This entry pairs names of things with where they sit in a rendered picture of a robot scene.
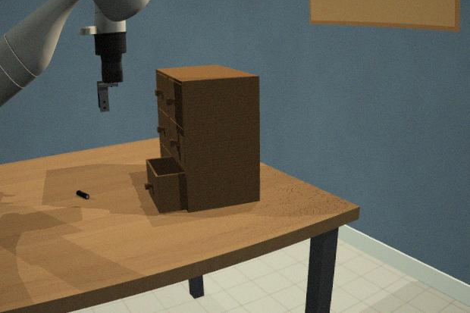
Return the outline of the dark brown drawer front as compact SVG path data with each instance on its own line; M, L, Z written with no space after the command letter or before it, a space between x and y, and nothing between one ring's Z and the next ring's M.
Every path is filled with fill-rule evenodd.
M166 98L168 97L167 77L156 73L157 76L157 89L155 96L158 96L158 105L168 113L168 105Z
M169 120L170 120L170 134L171 134L171 139L169 139L169 146L171 147L171 153L185 169L183 129L176 122L174 122L171 118L169 118Z
M165 144L169 151L171 151L171 147L169 146L169 117L160 108L158 108L158 120L159 126L157 127L157 131L160 133L160 140Z
M181 84L170 78L168 78L167 105L169 105L169 115L183 126Z
M146 170L145 189L149 190L159 214L188 209L186 174L173 156L146 159Z
M160 145L161 145L161 157L169 157L171 156L170 152L162 145L162 143L160 142Z

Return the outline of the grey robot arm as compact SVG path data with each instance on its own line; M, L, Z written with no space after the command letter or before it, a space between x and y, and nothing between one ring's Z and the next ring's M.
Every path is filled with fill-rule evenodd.
M79 0L48 0L0 38L0 107L49 65L67 17ZM93 0L95 13L123 21L149 0Z

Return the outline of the brown wooden chest of drawers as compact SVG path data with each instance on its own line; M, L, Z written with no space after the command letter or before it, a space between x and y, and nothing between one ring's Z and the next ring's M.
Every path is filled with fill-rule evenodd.
M161 72L160 72L161 71ZM259 76L220 65L156 69L181 84L187 211L260 201Z

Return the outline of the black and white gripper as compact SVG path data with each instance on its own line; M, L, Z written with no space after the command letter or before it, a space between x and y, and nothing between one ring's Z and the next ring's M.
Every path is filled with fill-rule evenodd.
M80 28L80 36L94 35L96 55L102 60L102 80L97 81L100 111L110 111L108 87L123 82L122 53L127 52L126 24L110 21L102 12L95 13L94 27Z

